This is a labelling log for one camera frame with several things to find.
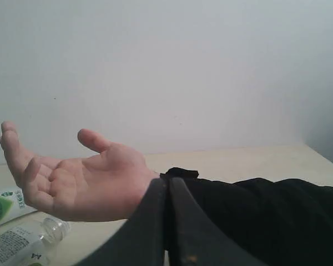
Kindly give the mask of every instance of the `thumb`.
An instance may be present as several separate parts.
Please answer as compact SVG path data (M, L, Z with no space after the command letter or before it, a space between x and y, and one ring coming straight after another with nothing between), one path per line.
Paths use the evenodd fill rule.
M105 139L105 137L101 134L89 129L79 130L78 140L86 148L89 148L98 153L109 149L112 144L111 141Z

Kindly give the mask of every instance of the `black sleeve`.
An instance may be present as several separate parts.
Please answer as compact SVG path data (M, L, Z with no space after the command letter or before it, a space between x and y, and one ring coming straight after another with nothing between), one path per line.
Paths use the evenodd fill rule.
M268 265L333 265L333 187L297 179L184 181L208 217Z

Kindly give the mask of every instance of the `pinky finger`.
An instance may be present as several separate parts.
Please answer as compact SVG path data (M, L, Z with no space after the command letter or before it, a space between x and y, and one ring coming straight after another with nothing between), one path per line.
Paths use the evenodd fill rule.
M27 205L42 212L52 213L53 197L39 190L37 174L40 166L39 158L34 157L31 159L22 176L22 191Z

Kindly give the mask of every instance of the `open palm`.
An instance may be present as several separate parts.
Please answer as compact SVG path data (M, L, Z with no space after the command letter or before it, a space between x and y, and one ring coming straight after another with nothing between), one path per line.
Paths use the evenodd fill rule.
M131 147L87 129L78 140L99 154L67 160L36 155L19 143L11 122L2 124L0 144L28 205L70 221L128 218L158 175Z

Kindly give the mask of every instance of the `tabletop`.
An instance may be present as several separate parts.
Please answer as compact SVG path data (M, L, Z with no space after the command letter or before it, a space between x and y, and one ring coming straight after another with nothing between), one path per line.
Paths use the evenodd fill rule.
M198 170L200 178L236 182L253 177L270 181L300 178L316 185L333 186L333 163L305 145L247 147L214 151L180 152L146 155L147 164L157 172L171 167ZM13 186L6 166L0 166L0 188ZM36 219L45 213L36 212L0 226L0 234L11 227ZM58 246L51 265L72 265L109 239L124 221L85 223L73 222L71 233Z

